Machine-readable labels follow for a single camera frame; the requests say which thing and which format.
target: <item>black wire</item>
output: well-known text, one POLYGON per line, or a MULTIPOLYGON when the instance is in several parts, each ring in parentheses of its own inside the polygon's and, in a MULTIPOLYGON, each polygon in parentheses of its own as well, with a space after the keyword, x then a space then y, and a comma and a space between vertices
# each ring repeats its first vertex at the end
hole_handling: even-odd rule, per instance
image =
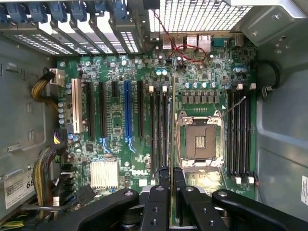
POLYGON ((266 64, 266 65, 269 65, 274 73, 275 73, 275 83, 271 86, 273 89, 276 89, 279 87, 279 84, 280 84, 280 71, 277 67, 277 65, 275 63, 273 63, 272 61, 269 61, 269 60, 260 60, 258 61, 259 64, 266 64))

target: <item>heatsink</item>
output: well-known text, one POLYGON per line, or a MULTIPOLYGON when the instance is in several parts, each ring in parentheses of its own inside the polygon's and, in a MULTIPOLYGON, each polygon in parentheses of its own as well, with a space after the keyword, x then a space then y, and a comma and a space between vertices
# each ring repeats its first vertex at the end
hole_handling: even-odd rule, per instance
POLYGON ((92 188, 118 187, 117 161, 94 161, 90 164, 90 173, 92 188))

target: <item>perforated metal panel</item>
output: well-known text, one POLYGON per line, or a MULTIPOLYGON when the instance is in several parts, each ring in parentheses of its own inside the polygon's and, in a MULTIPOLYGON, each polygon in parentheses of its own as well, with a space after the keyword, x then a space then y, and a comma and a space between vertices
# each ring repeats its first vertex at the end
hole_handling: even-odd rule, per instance
MULTIPOLYGON (((161 0, 155 12, 169 32, 230 30, 251 6, 229 6, 222 0, 161 0)), ((149 10, 152 32, 163 28, 149 10)))

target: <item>green circuit board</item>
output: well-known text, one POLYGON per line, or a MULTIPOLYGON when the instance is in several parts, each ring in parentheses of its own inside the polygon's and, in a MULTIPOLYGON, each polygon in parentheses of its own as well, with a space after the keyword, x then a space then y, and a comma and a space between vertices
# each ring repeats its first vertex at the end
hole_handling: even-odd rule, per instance
MULTIPOLYGON (((168 89, 168 116, 165 118, 165 126, 168 129, 168 152, 171 146, 171 118, 175 118, 176 123, 182 112, 187 116, 213 116, 215 112, 220 115, 228 110, 227 91, 233 86, 233 82, 238 80, 246 82, 245 84, 255 83, 256 72, 251 65, 256 57, 256 49, 251 43, 243 47, 232 47, 227 43, 227 38, 217 38, 216 43, 212 44, 211 55, 201 64, 194 64, 188 61, 177 61, 178 56, 175 54, 169 57, 170 51, 157 51, 145 55, 118 55, 118 56, 95 56, 95 57, 61 57, 58 60, 58 69, 65 71, 65 86, 59 87, 59 101, 64 102, 64 123, 61 128, 67 130, 68 155, 61 159, 62 165, 72 164, 74 170, 74 188, 78 189, 83 185, 91 184, 91 181, 97 180, 95 175, 98 174, 91 170, 91 164, 94 162, 110 161, 112 167, 110 174, 103 177, 105 183, 101 187, 96 186, 95 190, 98 195, 108 195, 121 188, 132 188, 141 192, 142 187, 149 184, 157 184, 157 177, 151 166, 151 107, 150 107, 150 87, 162 89, 166 86, 168 89), (237 66, 247 67, 245 79, 243 75, 234 74, 237 66), (80 79, 82 87, 82 118, 83 132, 73 134, 72 119, 72 79, 80 79), (125 109, 125 82, 130 81, 131 88, 131 132, 132 146, 135 151, 131 151, 128 145, 126 130, 126 109, 125 109), (138 107, 138 88, 137 81, 142 80, 143 85, 143 136, 139 136, 138 116, 140 110, 138 107), (102 145, 102 108, 100 107, 100 82, 105 84, 105 127, 107 133, 106 146, 109 152, 102 145), (92 95, 92 127, 94 132, 90 137, 89 131, 89 107, 88 95, 84 90, 87 84, 91 84, 92 95), (176 115, 170 114, 175 107, 176 115)), ((203 53, 195 51, 186 51, 189 57, 196 59, 202 58, 203 53)), ((256 126, 256 98, 252 99, 251 126, 256 126)), ((221 164, 212 173, 204 171, 185 171, 187 184, 200 184, 205 191, 210 193, 214 189, 227 188, 241 193, 249 198, 254 198, 254 187, 247 183, 236 185, 234 181, 226 174, 224 165, 226 144, 228 137, 225 135, 227 130, 226 121, 221 126, 215 126, 215 156, 221 157, 221 164), (216 178, 215 185, 208 188, 206 183, 212 174, 216 178)), ((176 126, 176 148, 175 153, 167 153, 167 162, 173 162, 174 166, 183 165, 188 160, 186 153, 186 133, 185 126, 176 126)), ((255 132, 251 132, 251 164, 250 170, 255 167, 255 132)))

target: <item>screw hole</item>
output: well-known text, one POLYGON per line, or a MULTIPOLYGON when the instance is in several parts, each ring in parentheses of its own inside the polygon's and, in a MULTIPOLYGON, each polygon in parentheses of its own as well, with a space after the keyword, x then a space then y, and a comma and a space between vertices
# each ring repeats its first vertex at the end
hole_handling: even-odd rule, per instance
POLYGON ((215 222, 213 220, 210 220, 210 222, 208 223, 209 226, 215 226, 215 222))
POLYGON ((153 226, 156 226, 157 225, 157 220, 156 219, 154 219, 154 220, 151 220, 151 225, 153 225, 153 226))

